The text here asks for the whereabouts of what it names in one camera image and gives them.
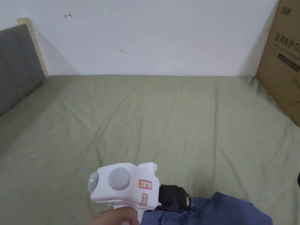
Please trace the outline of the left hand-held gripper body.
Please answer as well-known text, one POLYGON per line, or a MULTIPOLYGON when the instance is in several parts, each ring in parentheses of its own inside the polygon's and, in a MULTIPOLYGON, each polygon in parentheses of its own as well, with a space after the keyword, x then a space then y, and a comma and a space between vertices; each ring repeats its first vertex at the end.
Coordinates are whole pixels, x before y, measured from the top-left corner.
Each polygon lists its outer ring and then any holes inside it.
POLYGON ((89 177, 90 198, 96 203, 108 203, 114 209, 134 208, 139 222, 142 222, 144 212, 150 210, 190 211, 191 197, 184 188, 161 184, 156 171, 154 162, 100 167, 89 177))

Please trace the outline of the person's left hand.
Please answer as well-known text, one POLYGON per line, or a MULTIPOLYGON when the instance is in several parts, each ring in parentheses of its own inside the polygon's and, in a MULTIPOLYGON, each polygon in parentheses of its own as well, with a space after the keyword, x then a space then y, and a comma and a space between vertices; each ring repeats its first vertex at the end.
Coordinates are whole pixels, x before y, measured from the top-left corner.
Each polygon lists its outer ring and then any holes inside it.
POLYGON ((139 225, 136 209, 121 207, 101 212, 93 216, 89 225, 121 225, 124 222, 128 222, 130 225, 139 225))

